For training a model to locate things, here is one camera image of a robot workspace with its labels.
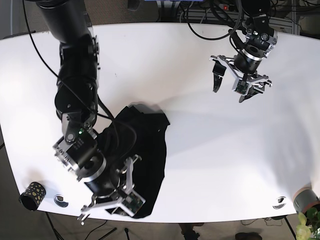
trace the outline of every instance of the metal bracket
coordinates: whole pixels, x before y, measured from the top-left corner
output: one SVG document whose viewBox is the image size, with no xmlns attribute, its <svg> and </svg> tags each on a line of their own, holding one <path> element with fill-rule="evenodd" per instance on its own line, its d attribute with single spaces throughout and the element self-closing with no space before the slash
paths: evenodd
<svg viewBox="0 0 320 240">
<path fill-rule="evenodd" d="M 124 168 L 119 171 L 122 173 L 125 172 L 126 174 L 125 185 L 120 186 L 121 191 L 123 191 L 126 196 L 121 196 L 118 192 L 114 192 L 110 196 L 110 198 L 113 199 L 112 201 L 97 203 L 98 197 L 93 195 L 91 197 L 90 205 L 84 205 L 81 209 L 81 215 L 77 218 L 81 222 L 81 225 L 85 224 L 84 221 L 93 211 L 114 209 L 111 213 L 113 214 L 117 208 L 121 208 L 130 217 L 133 217 L 139 211 L 146 200 L 133 190 L 134 184 L 132 172 L 134 169 L 134 163 L 141 159 L 142 158 L 139 155 L 135 155 L 133 158 L 128 157 L 124 163 Z"/>
<path fill-rule="evenodd" d="M 257 72 L 253 75 L 246 75 L 244 79 L 243 76 L 239 76 L 237 68 L 234 66 L 234 59 L 230 57 L 225 57 L 223 55 L 211 56 L 211 61 L 215 61 L 215 66 L 218 66 L 215 70 L 213 69 L 214 83 L 221 84 L 222 76 L 226 69 L 232 74 L 235 78 L 232 90 L 236 93 L 241 94 L 239 102 L 242 103 L 244 100 L 253 97 L 256 94 L 263 94 L 265 92 L 265 86 L 272 86 L 272 82 L 269 80 L 269 77 L 266 75 L 259 75 Z M 214 85 L 213 91 L 216 93 L 220 85 Z"/>
</svg>

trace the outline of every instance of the patterned cup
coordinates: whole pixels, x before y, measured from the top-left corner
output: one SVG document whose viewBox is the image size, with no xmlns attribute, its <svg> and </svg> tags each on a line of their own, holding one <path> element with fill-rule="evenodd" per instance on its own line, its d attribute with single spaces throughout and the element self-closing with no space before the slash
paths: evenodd
<svg viewBox="0 0 320 240">
<path fill-rule="evenodd" d="M 40 183 L 34 181 L 30 183 L 27 189 L 20 195 L 19 201 L 22 205 L 30 210 L 38 209 L 40 203 L 45 198 L 46 190 Z"/>
</svg>

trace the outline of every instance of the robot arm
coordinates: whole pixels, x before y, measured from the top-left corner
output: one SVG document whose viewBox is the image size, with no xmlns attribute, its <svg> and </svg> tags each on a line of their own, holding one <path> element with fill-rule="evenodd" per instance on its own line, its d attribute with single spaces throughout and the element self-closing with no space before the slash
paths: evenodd
<svg viewBox="0 0 320 240">
<path fill-rule="evenodd" d="M 60 71 L 54 102 L 62 121 L 63 137 L 53 146 L 55 156 L 93 193 L 92 202 L 83 206 L 78 220 L 83 225 L 91 211 L 97 209 L 110 213 L 120 209 L 124 215 L 133 217 L 145 203 L 134 191 L 132 178 L 134 162 L 141 157 L 124 155 L 128 148 L 123 142 L 121 147 L 117 148 L 119 142 L 113 147 L 116 145 L 114 137 L 101 142 L 93 129 L 98 104 L 101 104 L 98 97 L 99 43 L 84 0 L 31 1 L 36 2 L 52 35 L 60 41 Z M 118 151 L 106 155 L 101 145 Z"/>
<path fill-rule="evenodd" d="M 213 91 L 216 93 L 219 90 L 225 71 L 228 69 L 235 78 L 232 90 L 241 94 L 240 103 L 256 94 L 263 94 L 265 86 L 272 86 L 269 77 L 259 75 L 257 68 L 261 61 L 268 57 L 278 41 L 277 31 L 269 27 L 267 13 L 270 9 L 270 1 L 242 0 L 242 7 L 245 14 L 249 16 L 242 23 L 246 29 L 246 41 L 242 42 L 236 32 L 230 36 L 237 49 L 237 56 L 231 58 L 218 55 L 210 58 L 215 61 Z"/>
</svg>

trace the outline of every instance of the wire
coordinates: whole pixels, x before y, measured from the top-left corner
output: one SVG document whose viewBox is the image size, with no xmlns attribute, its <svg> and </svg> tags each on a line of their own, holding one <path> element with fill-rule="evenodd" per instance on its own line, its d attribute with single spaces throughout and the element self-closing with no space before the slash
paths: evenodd
<svg viewBox="0 0 320 240">
<path fill-rule="evenodd" d="M 251 224 L 253 224 L 255 221 L 257 221 L 257 220 L 259 220 L 260 218 L 257 218 L 257 219 L 255 219 L 255 220 L 253 220 L 252 222 L 250 222 L 250 223 L 248 223 L 248 224 L 244 224 L 242 221 L 243 220 L 241 220 L 241 224 L 243 225 L 243 226 L 249 226 L 249 225 L 251 225 Z M 282 219 L 281 219 L 281 225 L 268 225 L 268 221 L 271 221 L 272 220 L 272 218 L 271 217 L 267 217 L 267 218 L 263 218 L 263 220 L 264 220 L 264 222 L 265 222 L 265 225 L 266 226 L 268 226 L 268 227 L 273 227 L 273 226 L 275 226 L 275 227 L 281 227 L 282 226 Z"/>
<path fill-rule="evenodd" d="M 112 118 L 112 125 L 114 128 L 114 132 L 115 132 L 115 138 L 116 138 L 116 149 L 119 147 L 120 144 L 120 139 L 119 139 L 119 133 L 118 133 L 118 129 L 116 126 L 116 123 L 114 122 L 115 118 L 112 115 L 111 111 L 104 105 L 104 103 L 101 101 L 99 95 L 98 95 L 98 104 L 99 106 L 102 108 L 102 110 L 110 117 Z"/>
<path fill-rule="evenodd" d="M 89 237 L 89 235 L 96 229 L 101 228 L 103 225 L 105 225 L 108 222 L 108 220 L 105 220 L 105 222 L 103 224 L 101 224 L 100 226 L 97 226 L 96 228 L 92 229 L 88 235 L 86 236 L 86 238 L 84 240 L 87 240 L 87 238 Z"/>
<path fill-rule="evenodd" d="M 320 4 L 312 3 L 312 2 L 309 2 L 307 0 L 302 0 L 302 1 L 307 3 L 307 4 L 313 5 L 313 6 L 320 6 Z"/>
<path fill-rule="evenodd" d="M 207 13 L 210 11 L 210 8 L 208 8 L 206 11 L 205 11 L 205 14 L 203 15 L 203 17 L 201 18 L 201 21 L 200 21 L 200 24 L 202 24 L 202 22 L 204 21 L 205 17 L 207 16 Z"/>
<path fill-rule="evenodd" d="M 265 225 L 266 226 L 268 226 L 268 227 L 273 227 L 273 226 L 275 226 L 275 227 L 281 227 L 282 226 L 282 219 L 281 219 L 281 225 L 276 225 L 276 224 L 271 224 L 271 225 L 268 225 L 268 223 L 267 222 L 269 222 L 269 221 L 271 221 L 272 220 L 272 218 L 271 217 L 267 217 L 267 218 L 264 218 L 263 219 L 264 220 L 264 222 L 265 222 Z"/>
<path fill-rule="evenodd" d="M 228 36 L 230 36 L 231 34 L 233 34 L 239 27 L 241 19 L 242 19 L 242 4 L 241 4 L 241 0 L 237 0 L 238 2 L 238 9 L 239 9 L 239 15 L 237 18 L 237 21 L 233 27 L 233 29 L 231 31 L 229 31 L 226 35 L 220 36 L 220 37 L 216 37 L 216 38 L 208 38 L 208 37 L 204 37 L 199 35 L 198 33 L 195 32 L 195 30 L 191 27 L 190 23 L 189 23 L 189 8 L 186 10 L 186 23 L 188 24 L 190 30 L 199 38 L 203 39 L 203 40 L 208 40 L 208 41 L 215 41 L 215 40 L 221 40 L 224 39 Z"/>
<path fill-rule="evenodd" d="M 243 53 L 240 52 L 240 51 L 236 48 L 236 46 L 234 45 L 234 43 L 232 42 L 232 40 L 233 40 L 233 39 L 232 39 L 232 37 L 230 36 L 230 37 L 229 37 L 229 42 L 230 42 L 231 46 L 232 46 L 233 49 L 234 49 L 238 54 L 240 54 L 241 57 L 245 60 L 246 65 L 247 65 L 248 67 L 250 67 L 249 62 L 247 61 L 247 59 L 245 58 L 245 56 L 243 55 Z"/>
<path fill-rule="evenodd" d="M 296 21 L 293 21 L 290 17 L 286 16 L 285 19 L 291 20 L 291 22 L 293 22 L 294 24 L 296 24 L 296 25 L 298 25 L 300 27 L 301 31 L 303 30 L 302 26 L 299 23 L 297 23 Z"/>
<path fill-rule="evenodd" d="M 229 14 L 227 14 L 224 9 L 220 8 L 219 5 L 217 5 L 214 1 L 210 1 L 210 9 L 212 11 L 212 14 L 222 23 L 228 25 L 230 28 L 233 28 L 235 26 L 235 21 L 229 16 Z M 218 9 L 223 15 L 225 15 L 226 20 L 218 15 L 216 9 Z"/>
<path fill-rule="evenodd" d="M 51 228 L 53 230 L 53 233 L 54 233 L 56 239 L 57 240 L 64 240 L 63 237 L 58 233 L 58 231 L 55 229 L 54 225 L 52 224 L 52 221 L 51 221 L 51 218 L 50 218 L 48 212 L 45 212 L 45 215 L 46 215 L 46 217 L 47 217 L 47 219 L 48 219 L 48 221 L 50 223 L 50 226 L 51 226 Z"/>
<path fill-rule="evenodd" d="M 187 7 L 187 11 L 189 10 L 189 8 L 192 7 L 193 4 L 194 4 L 194 2 L 191 2 L 191 4 Z M 183 18 L 185 18 L 186 12 L 185 12 L 185 10 L 183 9 L 182 6 L 180 6 L 180 7 L 181 7 L 181 9 L 182 9 L 182 11 L 183 11 Z"/>
<path fill-rule="evenodd" d="M 106 106 L 103 105 L 102 102 L 101 102 L 101 103 L 102 103 L 102 106 L 104 107 L 105 113 L 108 114 L 107 112 L 109 112 L 112 117 L 102 115 L 102 114 L 98 113 L 98 111 L 95 111 L 95 110 L 91 109 L 91 108 L 90 108 L 89 106 L 87 106 L 87 105 L 84 103 L 84 101 L 66 84 L 66 82 L 64 81 L 64 79 L 62 79 L 61 77 L 59 77 L 59 76 L 48 66 L 48 64 L 45 62 L 45 60 L 42 58 L 40 52 L 38 51 L 38 48 L 37 48 L 37 46 L 36 46 L 36 44 L 35 44 L 35 41 L 34 41 L 32 35 L 31 35 L 31 31 L 30 31 L 30 27 L 29 27 L 29 23 L 28 23 L 28 19 L 27 19 L 27 13 L 26 13 L 26 7 L 25 7 L 25 0 L 22 0 L 22 5 L 23 5 L 23 13 L 24 13 L 25 24 L 26 24 L 26 27 L 27 27 L 27 29 L 28 29 L 28 33 L 29 33 L 31 42 L 32 42 L 32 44 L 33 44 L 33 47 L 34 47 L 36 53 L 38 54 L 39 58 L 40 58 L 41 61 L 43 62 L 43 64 L 50 70 L 50 72 L 51 72 L 57 79 L 59 79 L 59 81 L 60 81 L 91 113 L 94 113 L 94 114 L 96 114 L 97 116 L 100 116 L 100 117 L 102 117 L 102 118 L 109 119 L 109 120 L 111 120 L 112 122 L 119 123 L 119 124 L 127 127 L 128 129 L 130 129 L 130 130 L 132 131 L 132 133 L 133 133 L 133 141 L 132 141 L 131 146 L 130 146 L 130 147 L 128 148 L 128 150 L 125 152 L 125 154 L 128 154 L 129 151 L 130 151 L 130 150 L 133 148 L 133 146 L 136 144 L 136 141 L 137 141 L 137 133 L 136 133 L 136 131 L 135 131 L 131 126 L 129 126 L 127 123 L 122 122 L 122 121 L 119 121 L 119 120 L 116 120 L 116 119 L 112 116 L 111 112 L 106 108 Z"/>
<path fill-rule="evenodd" d="M 257 221 L 258 219 L 259 219 L 259 218 L 253 220 L 253 221 L 250 222 L 249 224 L 244 224 L 244 223 L 242 222 L 243 220 L 241 220 L 241 224 L 242 224 L 243 226 L 249 226 L 249 225 L 253 224 L 255 221 Z"/>
</svg>

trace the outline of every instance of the white table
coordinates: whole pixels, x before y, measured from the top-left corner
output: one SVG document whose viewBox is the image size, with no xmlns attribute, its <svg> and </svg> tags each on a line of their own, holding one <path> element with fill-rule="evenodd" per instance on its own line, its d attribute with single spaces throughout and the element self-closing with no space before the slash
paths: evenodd
<svg viewBox="0 0 320 240">
<path fill-rule="evenodd" d="M 228 28 L 194 25 L 207 37 Z M 114 115 L 131 103 L 161 108 L 166 131 L 165 178 L 153 212 L 142 219 L 92 214 L 98 219 L 179 223 L 265 218 L 295 212 L 291 196 L 312 179 L 320 193 L 320 42 L 279 34 L 278 44 L 258 68 L 273 82 L 243 103 L 226 73 L 213 93 L 210 55 L 233 56 L 226 38 L 202 40 L 186 24 L 95 26 L 100 41 L 102 101 Z M 59 71 L 59 42 L 34 34 L 43 58 Z M 42 64 L 28 35 L 0 41 L 0 123 L 18 190 L 32 181 L 47 195 L 39 210 L 78 216 L 91 191 L 55 159 L 62 136 L 54 99 L 56 79 Z M 95 129 L 110 123 L 98 119 Z M 61 194 L 67 208 L 54 203 Z M 278 197 L 287 197 L 280 210 Z"/>
</svg>

